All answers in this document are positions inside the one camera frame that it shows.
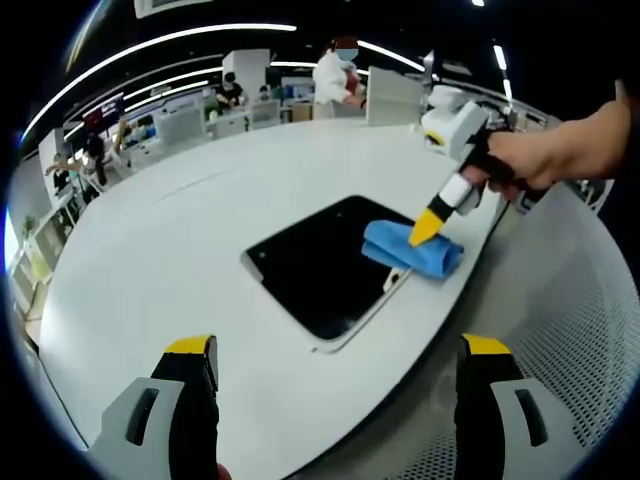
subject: perforated metal surface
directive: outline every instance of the perforated metal surface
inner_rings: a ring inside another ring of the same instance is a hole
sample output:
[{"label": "perforated metal surface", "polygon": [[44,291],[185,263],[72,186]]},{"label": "perforated metal surface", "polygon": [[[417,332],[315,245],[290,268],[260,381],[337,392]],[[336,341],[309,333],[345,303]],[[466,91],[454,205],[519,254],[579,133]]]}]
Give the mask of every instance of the perforated metal surface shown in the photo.
[{"label": "perforated metal surface", "polygon": [[[488,283],[478,315],[516,326],[494,322],[474,333],[503,339],[525,375],[569,407],[588,451],[640,372],[640,305],[617,246],[593,212],[557,186],[509,237]],[[422,453],[389,478],[453,478],[453,408],[429,419]]]}]

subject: ceiling light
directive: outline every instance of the ceiling light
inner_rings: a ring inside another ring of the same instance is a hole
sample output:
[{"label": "ceiling light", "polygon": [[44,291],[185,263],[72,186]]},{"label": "ceiling light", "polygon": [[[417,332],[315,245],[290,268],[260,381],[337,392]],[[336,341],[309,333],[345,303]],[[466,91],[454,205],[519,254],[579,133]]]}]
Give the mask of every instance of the ceiling light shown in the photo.
[{"label": "ceiling light", "polygon": [[207,73],[215,73],[215,72],[221,72],[221,71],[222,71],[222,67],[214,67],[214,68],[205,68],[204,70],[197,70],[191,73],[185,73],[184,75],[178,75],[177,77],[168,78],[167,80],[163,80],[161,82],[154,83],[153,85],[149,85],[148,87],[141,88],[140,90],[136,90],[135,92],[130,93],[129,95],[125,95],[124,99],[129,100],[130,98],[135,97],[136,95],[140,95],[141,93],[147,92],[149,90],[153,90],[154,88],[159,87],[161,85],[165,85],[167,83],[183,80],[189,77],[195,77],[196,75],[206,75]]},{"label": "ceiling light", "polygon": [[23,141],[27,134],[33,129],[36,123],[42,118],[42,116],[49,111],[49,109],[55,104],[58,100],[60,100],[63,96],[65,96],[72,88],[78,85],[80,82],[86,80],[91,75],[101,70],[102,68],[110,65],[116,60],[120,60],[121,58],[126,57],[132,53],[135,53],[139,50],[142,50],[147,47],[151,47],[153,45],[158,45],[159,43],[167,42],[169,40],[174,40],[176,38],[187,37],[189,35],[196,35],[199,33],[210,33],[210,32],[219,32],[223,30],[279,30],[284,32],[293,32],[297,27],[292,25],[278,25],[272,23],[229,23],[223,25],[209,25],[207,27],[198,27],[198,28],[190,28],[189,30],[182,30],[179,32],[169,33],[167,35],[163,35],[161,37],[153,38],[151,40],[147,40],[146,42],[139,43],[138,45],[134,45],[133,47],[129,47],[125,50],[122,50],[115,55],[110,56],[109,58],[103,60],[102,62],[94,65],[86,72],[80,74],[78,77],[69,82],[62,90],[60,90],[51,100],[47,102],[47,104],[42,107],[42,109],[36,113],[36,115],[31,119],[29,125],[25,129],[20,141]]},{"label": "ceiling light", "polygon": [[500,45],[493,46],[493,52],[496,54],[496,60],[498,61],[498,67],[500,70],[507,70],[507,59],[504,58],[504,52],[502,51],[502,47]]},{"label": "ceiling light", "polygon": [[504,95],[507,97],[509,101],[511,101],[511,99],[513,98],[511,94],[511,82],[509,81],[508,78],[505,78],[502,81],[502,85],[504,86]]},{"label": "ceiling light", "polygon": [[158,95],[154,95],[153,97],[149,97],[149,98],[147,98],[145,100],[142,100],[141,102],[134,103],[133,105],[125,108],[124,109],[124,113],[128,113],[131,110],[135,110],[136,108],[141,107],[142,105],[146,105],[147,103],[153,102],[155,100],[160,100],[161,97],[162,97],[162,94],[159,93]]},{"label": "ceiling light", "polygon": [[272,67],[301,67],[301,68],[315,68],[317,63],[312,62],[271,62]]},{"label": "ceiling light", "polygon": [[67,133],[67,134],[64,136],[64,141],[66,142],[66,141],[71,137],[71,135],[73,135],[74,133],[76,133],[76,132],[77,132],[78,130],[80,130],[82,127],[84,127],[84,122],[80,122],[78,125],[76,125],[75,127],[73,127],[73,128],[71,129],[71,131],[70,131],[69,133]]},{"label": "ceiling light", "polygon": [[189,85],[184,85],[182,87],[172,88],[171,90],[167,90],[166,92],[162,92],[160,95],[162,95],[163,97],[166,97],[168,95],[173,95],[174,93],[182,92],[183,90],[189,90],[190,88],[204,87],[207,83],[209,83],[209,80],[203,80],[201,82],[190,83]]},{"label": "ceiling light", "polygon": [[373,45],[369,42],[363,42],[362,40],[358,40],[358,45],[362,48],[367,48],[369,50],[373,50],[374,52],[381,53],[382,55],[386,55],[387,57],[393,58],[394,60],[398,60],[399,62],[404,63],[405,65],[409,65],[410,67],[415,68],[420,72],[424,72],[424,67],[422,65],[417,64],[416,62],[412,62],[408,58],[405,58],[397,53],[394,53],[386,48],[378,47],[377,45]]},{"label": "ceiling light", "polygon": [[173,95],[174,93],[182,92],[183,90],[189,90],[190,88],[202,87],[202,86],[206,85],[207,83],[209,83],[208,80],[203,80],[202,82],[190,83],[189,85],[184,85],[182,87],[172,88],[171,90],[167,90],[166,92],[159,93],[157,95],[154,95],[153,97],[149,97],[149,98],[147,98],[145,100],[142,100],[142,101],[140,101],[138,103],[134,103],[133,105],[125,108],[124,112],[125,113],[129,113],[131,110],[135,110],[136,108],[141,107],[142,105],[146,105],[147,103],[151,103],[151,102],[154,102],[154,101],[159,100],[161,98],[167,97],[169,95]]}]

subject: white table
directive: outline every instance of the white table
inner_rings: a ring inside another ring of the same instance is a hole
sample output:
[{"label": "white table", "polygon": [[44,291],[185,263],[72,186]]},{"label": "white table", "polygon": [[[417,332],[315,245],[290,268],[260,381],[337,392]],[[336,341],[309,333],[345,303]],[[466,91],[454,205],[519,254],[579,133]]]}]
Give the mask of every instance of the white table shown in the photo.
[{"label": "white table", "polygon": [[411,275],[334,354],[312,353],[240,263],[256,242],[348,195],[416,218],[456,167],[406,126],[282,125],[175,155],[92,202],[60,257],[40,354],[89,442],[104,408],[164,348],[218,336],[218,459],[234,480],[278,479],[329,449],[386,397],[445,321],[499,197],[444,233],[464,259],[444,283]]}]

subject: blue cloth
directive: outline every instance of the blue cloth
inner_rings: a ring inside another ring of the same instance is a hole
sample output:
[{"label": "blue cloth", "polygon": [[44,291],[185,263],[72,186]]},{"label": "blue cloth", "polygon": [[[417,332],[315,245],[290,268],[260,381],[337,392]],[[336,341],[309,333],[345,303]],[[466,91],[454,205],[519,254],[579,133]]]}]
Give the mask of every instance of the blue cloth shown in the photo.
[{"label": "blue cloth", "polygon": [[362,254],[392,268],[414,270],[444,280],[458,265],[464,248],[442,235],[419,247],[409,244],[412,227],[387,220],[376,220],[364,231]]}]

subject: person in white shirt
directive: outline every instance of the person in white shirt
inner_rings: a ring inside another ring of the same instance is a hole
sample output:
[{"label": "person in white shirt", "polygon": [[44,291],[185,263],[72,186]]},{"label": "person in white shirt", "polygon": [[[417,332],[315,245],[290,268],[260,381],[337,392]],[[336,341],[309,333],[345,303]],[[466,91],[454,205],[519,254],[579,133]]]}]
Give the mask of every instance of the person in white shirt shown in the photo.
[{"label": "person in white shirt", "polygon": [[313,69],[316,82],[313,118],[325,119],[361,115],[366,100],[353,63],[358,55],[358,42],[353,37],[333,40]]},{"label": "person in white shirt", "polygon": [[[49,175],[53,171],[68,170],[76,172],[81,178],[95,182],[100,186],[102,190],[113,186],[119,180],[127,178],[131,175],[130,162],[125,161],[121,154],[122,140],[124,138],[124,131],[127,128],[127,121],[124,117],[120,118],[118,123],[118,134],[113,142],[113,145],[105,151],[104,140],[97,135],[90,135],[87,139],[87,162],[76,161],[71,164],[56,161],[47,168],[46,175]],[[117,175],[120,177],[115,178],[111,175],[107,176],[105,172],[105,165],[113,165]]]}]

